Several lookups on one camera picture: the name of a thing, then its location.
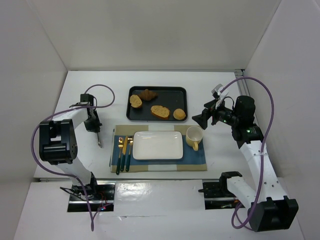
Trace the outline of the metal tongs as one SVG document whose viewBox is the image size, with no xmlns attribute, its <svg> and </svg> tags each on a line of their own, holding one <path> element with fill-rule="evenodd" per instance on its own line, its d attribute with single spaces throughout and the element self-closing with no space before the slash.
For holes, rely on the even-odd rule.
<svg viewBox="0 0 320 240">
<path fill-rule="evenodd" d="M 100 136 L 100 132 L 97 132 L 96 133 L 96 136 L 97 136 L 97 144 L 100 148 L 103 147 L 103 142 L 102 142 L 102 139 L 101 139 L 101 136 Z"/>
</svg>

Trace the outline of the round bread bun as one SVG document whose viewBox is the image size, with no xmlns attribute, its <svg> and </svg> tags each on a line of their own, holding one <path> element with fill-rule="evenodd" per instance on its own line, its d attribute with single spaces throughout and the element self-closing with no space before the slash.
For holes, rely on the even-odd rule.
<svg viewBox="0 0 320 240">
<path fill-rule="evenodd" d="M 186 113 L 183 109 L 181 108 L 177 108 L 174 112 L 173 112 L 173 117 L 176 120 L 182 121 L 186 118 Z"/>
</svg>

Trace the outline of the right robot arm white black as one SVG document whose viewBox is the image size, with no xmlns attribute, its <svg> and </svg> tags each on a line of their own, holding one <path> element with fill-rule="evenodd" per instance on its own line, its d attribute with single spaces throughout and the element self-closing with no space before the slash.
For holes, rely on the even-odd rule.
<svg viewBox="0 0 320 240">
<path fill-rule="evenodd" d="M 247 211 L 244 224 L 249 224 L 254 232 L 289 229 L 299 205 L 288 197 L 273 169 L 263 144 L 263 133 L 254 123 L 254 99 L 241 95 L 229 109 L 223 95 L 215 93 L 213 97 L 212 101 L 204 104 L 202 113 L 192 119 L 204 130 L 209 119 L 212 125 L 222 122 L 231 127 L 232 137 L 248 163 L 256 187 L 250 187 L 238 171 L 229 171 L 220 176 L 221 191 L 238 198 Z"/>
</svg>

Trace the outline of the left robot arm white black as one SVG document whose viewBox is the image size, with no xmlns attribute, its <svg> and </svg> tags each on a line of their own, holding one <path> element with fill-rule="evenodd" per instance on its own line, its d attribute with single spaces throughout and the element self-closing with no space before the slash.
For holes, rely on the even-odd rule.
<svg viewBox="0 0 320 240">
<path fill-rule="evenodd" d="M 84 124 L 90 133 L 99 134 L 101 122 L 94 107 L 69 109 L 52 120 L 39 124 L 39 156 L 44 162 L 58 167 L 69 177 L 76 193 L 95 195 L 98 183 L 94 174 L 86 169 L 78 158 L 78 144 L 75 129 Z"/>
</svg>

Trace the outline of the bread slice centre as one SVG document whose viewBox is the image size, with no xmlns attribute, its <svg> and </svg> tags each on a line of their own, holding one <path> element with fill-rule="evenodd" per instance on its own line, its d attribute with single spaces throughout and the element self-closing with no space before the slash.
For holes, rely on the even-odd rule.
<svg viewBox="0 0 320 240">
<path fill-rule="evenodd" d="M 153 116 L 162 120 L 168 120 L 170 118 L 170 110 L 162 105 L 153 105 L 150 111 Z"/>
</svg>

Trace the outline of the bread slice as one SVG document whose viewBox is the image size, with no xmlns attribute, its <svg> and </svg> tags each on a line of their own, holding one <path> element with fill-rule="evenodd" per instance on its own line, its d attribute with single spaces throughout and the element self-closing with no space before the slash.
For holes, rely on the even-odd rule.
<svg viewBox="0 0 320 240">
<path fill-rule="evenodd" d="M 170 118 L 170 110 L 162 105 L 153 105 L 150 111 L 153 116 L 162 120 L 168 120 Z"/>
<path fill-rule="evenodd" d="M 130 102 L 130 105 L 131 105 L 133 108 L 135 108 L 135 109 L 141 108 L 142 105 L 143 105 L 142 100 L 141 100 L 140 97 L 139 97 L 138 95 L 136 95 L 136 94 L 133 94 L 133 95 L 130 96 L 129 102 Z"/>
</svg>

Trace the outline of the bread slice left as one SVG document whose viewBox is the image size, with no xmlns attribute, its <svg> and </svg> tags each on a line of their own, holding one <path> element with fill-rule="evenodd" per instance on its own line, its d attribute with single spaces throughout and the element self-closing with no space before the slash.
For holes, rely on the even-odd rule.
<svg viewBox="0 0 320 240">
<path fill-rule="evenodd" d="M 133 95 L 130 96 L 129 102 L 130 102 L 130 105 L 131 105 L 133 108 L 135 108 L 135 109 L 141 108 L 142 105 L 143 105 L 142 100 L 141 100 L 140 97 L 139 97 L 138 95 L 136 95 L 136 94 L 133 94 Z"/>
</svg>

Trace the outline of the yellow mug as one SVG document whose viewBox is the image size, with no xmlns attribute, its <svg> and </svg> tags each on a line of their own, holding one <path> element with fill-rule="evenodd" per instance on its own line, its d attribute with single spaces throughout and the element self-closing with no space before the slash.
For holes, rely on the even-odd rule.
<svg viewBox="0 0 320 240">
<path fill-rule="evenodd" d="M 203 139 L 203 130 L 199 126 L 190 126 L 186 130 L 185 140 L 194 151 L 199 150 L 199 144 Z"/>
</svg>

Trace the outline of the blue beige placemat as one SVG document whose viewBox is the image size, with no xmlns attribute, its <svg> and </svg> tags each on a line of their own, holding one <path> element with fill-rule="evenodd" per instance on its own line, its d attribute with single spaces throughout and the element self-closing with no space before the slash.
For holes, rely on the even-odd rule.
<svg viewBox="0 0 320 240">
<path fill-rule="evenodd" d="M 182 134 L 183 140 L 183 158 L 181 160 L 137 160 L 130 158 L 130 173 L 139 172 L 199 172 L 206 171 L 207 164 L 205 158 L 204 144 L 199 144 L 199 150 L 194 151 L 186 143 L 186 132 L 188 125 L 174 125 L 173 130 Z M 109 167 L 112 173 L 116 172 L 119 159 L 119 137 L 132 136 L 138 131 L 148 131 L 149 125 L 116 125 L 113 129 L 112 153 L 110 156 Z"/>
</svg>

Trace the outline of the black baking tray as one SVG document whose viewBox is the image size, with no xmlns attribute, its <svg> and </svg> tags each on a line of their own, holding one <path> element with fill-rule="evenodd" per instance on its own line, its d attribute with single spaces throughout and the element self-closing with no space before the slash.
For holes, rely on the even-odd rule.
<svg viewBox="0 0 320 240">
<path fill-rule="evenodd" d="M 127 101 L 126 117 L 130 121 L 135 122 L 178 122 L 178 119 L 173 117 L 173 112 L 176 109 L 182 109 L 188 115 L 187 91 L 180 86 L 133 86 L 129 89 L 128 97 L 138 95 L 144 90 L 157 93 L 157 97 L 150 101 L 143 101 L 142 107 L 134 108 Z M 163 106 L 169 109 L 170 116 L 168 119 L 156 117 L 151 112 L 152 106 Z"/>
</svg>

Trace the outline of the white rectangular plate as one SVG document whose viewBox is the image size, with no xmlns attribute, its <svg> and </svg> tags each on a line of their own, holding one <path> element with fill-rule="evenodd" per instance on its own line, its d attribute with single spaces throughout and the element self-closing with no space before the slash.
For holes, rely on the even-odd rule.
<svg viewBox="0 0 320 240">
<path fill-rule="evenodd" d="M 138 131 L 133 136 L 135 160 L 180 160 L 183 153 L 183 137 L 179 131 Z"/>
</svg>

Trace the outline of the brown croissant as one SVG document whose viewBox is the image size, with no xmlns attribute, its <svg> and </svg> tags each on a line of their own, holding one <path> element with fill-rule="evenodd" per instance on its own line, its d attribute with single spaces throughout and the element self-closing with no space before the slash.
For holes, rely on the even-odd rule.
<svg viewBox="0 0 320 240">
<path fill-rule="evenodd" d="M 138 94 L 138 97 L 143 101 L 151 101 L 152 99 L 155 99 L 158 96 L 158 94 L 154 91 L 145 89 L 142 92 Z"/>
</svg>

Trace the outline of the aluminium rail right corner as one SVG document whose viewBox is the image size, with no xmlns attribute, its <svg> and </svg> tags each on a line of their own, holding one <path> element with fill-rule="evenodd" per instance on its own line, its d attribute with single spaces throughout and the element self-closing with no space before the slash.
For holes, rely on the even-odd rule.
<svg viewBox="0 0 320 240">
<path fill-rule="evenodd" d="M 236 78 L 240 78 L 244 76 L 244 70 L 243 69 L 236 69 L 234 71 L 234 75 Z M 237 86 L 238 86 L 238 90 L 240 95 L 245 95 L 245 96 L 251 96 L 249 89 L 248 89 L 248 85 L 245 79 L 241 79 L 237 81 Z"/>
</svg>

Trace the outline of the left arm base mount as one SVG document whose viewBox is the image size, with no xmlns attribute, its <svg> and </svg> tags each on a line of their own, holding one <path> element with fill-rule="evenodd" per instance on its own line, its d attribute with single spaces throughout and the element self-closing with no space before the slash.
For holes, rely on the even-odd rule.
<svg viewBox="0 0 320 240">
<path fill-rule="evenodd" d="M 62 191 L 69 195 L 68 213 L 84 213 L 88 212 L 87 201 L 85 195 L 77 190 L 75 186 L 71 188 L 59 187 Z M 101 208 L 101 212 L 114 211 L 116 184 L 111 182 L 98 182 L 96 193 L 88 193 L 88 200 L 93 212 Z"/>
</svg>

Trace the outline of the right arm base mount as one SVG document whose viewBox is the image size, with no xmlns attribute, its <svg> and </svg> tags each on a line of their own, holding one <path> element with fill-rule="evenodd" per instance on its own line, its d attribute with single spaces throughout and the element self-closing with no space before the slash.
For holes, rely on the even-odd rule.
<svg viewBox="0 0 320 240">
<path fill-rule="evenodd" d="M 240 201 L 232 193 L 222 191 L 219 181 L 203 181 L 202 189 L 198 192 L 203 194 L 206 210 L 234 209 Z"/>
</svg>

